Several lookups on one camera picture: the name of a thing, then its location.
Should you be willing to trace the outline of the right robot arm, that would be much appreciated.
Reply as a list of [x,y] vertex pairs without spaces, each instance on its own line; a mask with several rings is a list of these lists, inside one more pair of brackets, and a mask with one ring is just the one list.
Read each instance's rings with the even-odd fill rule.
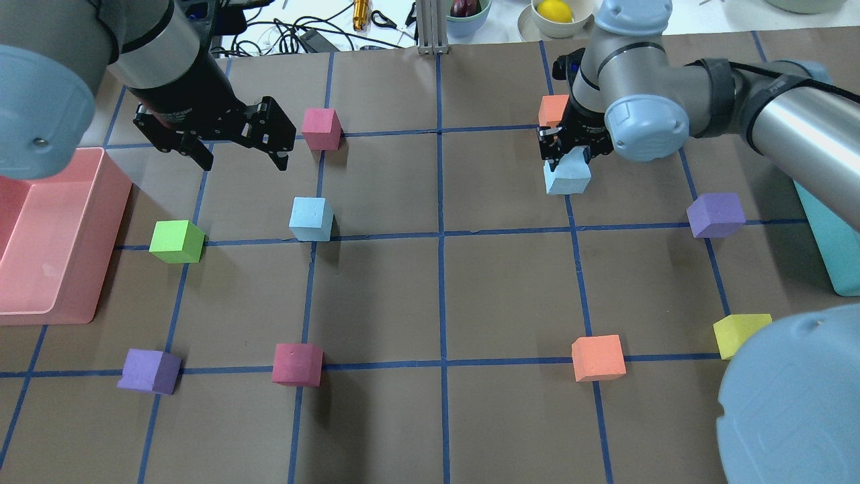
[[[589,45],[557,59],[561,122],[537,137],[546,172],[617,153],[649,162],[688,138],[737,134],[792,178],[828,266],[858,270],[858,95],[821,65],[703,58],[672,67],[670,1],[605,1]],[[858,305],[771,322],[741,343],[716,421],[730,483],[858,482]]]

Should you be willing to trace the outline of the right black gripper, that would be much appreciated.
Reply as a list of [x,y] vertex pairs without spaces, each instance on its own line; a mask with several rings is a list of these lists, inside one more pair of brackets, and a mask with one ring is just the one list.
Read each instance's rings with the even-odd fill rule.
[[569,52],[559,56],[553,64],[555,80],[565,80],[569,88],[569,102],[558,126],[538,126],[537,139],[541,159],[557,167],[563,156],[572,148],[580,147],[583,161],[588,165],[593,157],[609,155],[613,151],[610,134],[606,128],[604,114],[590,110],[578,101],[572,88],[581,73],[584,51]]

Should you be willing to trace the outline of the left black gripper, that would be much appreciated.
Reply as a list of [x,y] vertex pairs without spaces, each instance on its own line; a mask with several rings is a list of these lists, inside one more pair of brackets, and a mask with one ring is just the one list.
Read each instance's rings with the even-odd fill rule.
[[132,94],[145,109],[135,114],[133,124],[157,149],[176,149],[211,171],[212,151],[199,136],[225,120],[227,140],[266,153],[279,171],[288,169],[297,138],[293,122],[273,96],[253,105],[240,101],[212,57],[197,57],[178,79],[160,87],[133,87]]

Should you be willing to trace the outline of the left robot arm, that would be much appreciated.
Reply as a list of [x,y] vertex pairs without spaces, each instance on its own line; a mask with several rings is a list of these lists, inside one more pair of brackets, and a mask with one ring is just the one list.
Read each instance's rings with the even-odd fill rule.
[[52,177],[90,127],[103,76],[138,98],[133,122],[159,151],[209,171],[207,141],[267,153],[285,171],[297,129],[264,96],[236,97],[212,38],[245,31],[246,1],[3,1],[1,172]]

